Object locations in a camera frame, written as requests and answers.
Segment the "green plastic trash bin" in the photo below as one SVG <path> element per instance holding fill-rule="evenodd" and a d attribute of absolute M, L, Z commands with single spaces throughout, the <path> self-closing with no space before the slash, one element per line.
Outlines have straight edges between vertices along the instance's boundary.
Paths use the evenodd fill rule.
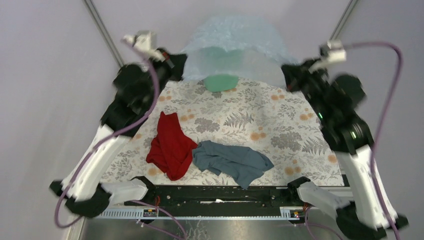
<path fill-rule="evenodd" d="M 239 81 L 238 74 L 244 51 L 241 49 L 226 51 L 220 47 L 208 47 L 203 53 L 206 64 L 204 70 L 206 89 L 217 93 L 235 88 Z"/>

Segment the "light blue plastic trash bag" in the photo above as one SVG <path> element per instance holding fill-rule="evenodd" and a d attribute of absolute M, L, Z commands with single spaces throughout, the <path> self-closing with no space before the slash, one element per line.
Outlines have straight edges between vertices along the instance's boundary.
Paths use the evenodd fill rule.
<path fill-rule="evenodd" d="M 215 16 L 200 25 L 182 49 L 183 78 L 231 75 L 284 87 L 284 64 L 297 64 L 280 32 L 257 16 Z"/>

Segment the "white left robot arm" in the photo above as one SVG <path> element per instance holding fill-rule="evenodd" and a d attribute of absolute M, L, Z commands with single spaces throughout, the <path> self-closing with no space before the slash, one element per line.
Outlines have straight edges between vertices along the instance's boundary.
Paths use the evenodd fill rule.
<path fill-rule="evenodd" d="M 144 206 L 155 200 L 155 192 L 144 176 L 114 183 L 102 183 L 101 178 L 148 119 L 166 84 L 183 78 L 188 56 L 171 54 L 163 48 L 159 52 L 164 61 L 149 61 L 156 78 L 139 63 L 129 63 L 118 70 L 113 80 L 114 100 L 101 117 L 91 145 L 68 177 L 54 180 L 49 186 L 59 202 L 78 217 L 94 218 L 112 205 L 133 200 Z"/>

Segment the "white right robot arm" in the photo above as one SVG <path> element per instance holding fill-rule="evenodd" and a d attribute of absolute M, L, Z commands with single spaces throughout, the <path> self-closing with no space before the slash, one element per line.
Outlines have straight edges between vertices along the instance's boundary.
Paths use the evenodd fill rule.
<path fill-rule="evenodd" d="M 381 182 L 372 157 L 375 142 L 368 124 L 355 111 L 365 92 L 354 75 L 339 74 L 329 82 L 325 68 L 310 71 L 315 62 L 284 64 L 281 70 L 287 90 L 302 93 L 316 113 L 324 140 L 344 170 L 353 198 L 344 199 L 299 177 L 287 185 L 287 201 L 293 206 L 305 203 L 318 208 L 336 221 L 348 239 L 381 240 L 387 230 L 397 232 L 409 222 L 391 206 L 383 188 L 375 189 L 374 184 Z"/>

